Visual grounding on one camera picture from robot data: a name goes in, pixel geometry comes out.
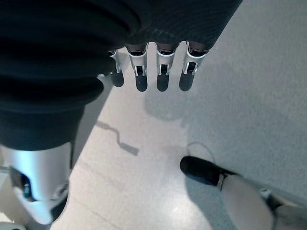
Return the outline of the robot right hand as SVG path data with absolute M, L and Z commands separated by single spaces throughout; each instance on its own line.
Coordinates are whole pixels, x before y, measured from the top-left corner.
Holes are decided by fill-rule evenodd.
M 179 87 L 197 69 L 238 0 L 3 0 L 0 3 L 0 147 L 17 199 L 53 223 L 69 194 L 74 142 L 87 104 L 124 83 L 128 51 L 136 88 L 147 89 L 147 46 L 156 44 L 157 88 L 168 88 L 176 49 L 187 43 Z

